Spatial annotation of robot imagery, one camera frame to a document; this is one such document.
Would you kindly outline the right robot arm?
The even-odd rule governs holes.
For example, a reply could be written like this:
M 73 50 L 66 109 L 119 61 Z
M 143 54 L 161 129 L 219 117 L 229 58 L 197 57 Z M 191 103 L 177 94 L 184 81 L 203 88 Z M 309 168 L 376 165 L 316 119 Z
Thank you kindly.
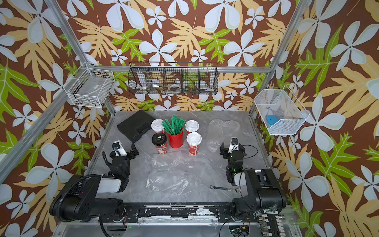
M 230 184 L 241 188 L 246 187 L 247 194 L 241 194 L 232 201 L 231 212 L 237 217 L 262 211 L 264 214 L 278 215 L 286 207 L 287 199 L 281 189 L 273 170 L 243 168 L 247 159 L 245 147 L 233 138 L 229 147 L 220 146 L 220 155 L 228 161 L 226 177 Z

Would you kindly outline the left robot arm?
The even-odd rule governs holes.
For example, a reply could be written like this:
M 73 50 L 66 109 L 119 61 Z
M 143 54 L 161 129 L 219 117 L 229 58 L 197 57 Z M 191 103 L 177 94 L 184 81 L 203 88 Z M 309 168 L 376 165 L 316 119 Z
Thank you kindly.
M 126 153 L 113 150 L 110 153 L 110 162 L 103 152 L 102 157 L 109 172 L 103 175 L 75 175 L 70 178 L 55 197 L 49 214 L 58 218 L 60 222 L 85 221 L 94 217 L 120 221 L 125 214 L 123 201 L 96 196 L 100 193 L 123 192 L 129 182 L 130 161 L 138 155 L 136 149 Z

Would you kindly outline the red cup white lid front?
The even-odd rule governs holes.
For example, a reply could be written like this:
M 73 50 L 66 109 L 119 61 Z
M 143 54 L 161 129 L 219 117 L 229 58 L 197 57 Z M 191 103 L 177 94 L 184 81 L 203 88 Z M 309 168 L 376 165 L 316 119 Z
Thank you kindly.
M 189 154 L 191 156 L 196 156 L 199 152 L 200 144 L 202 142 L 202 137 L 198 132 L 192 132 L 187 135 L 186 141 L 189 148 Z

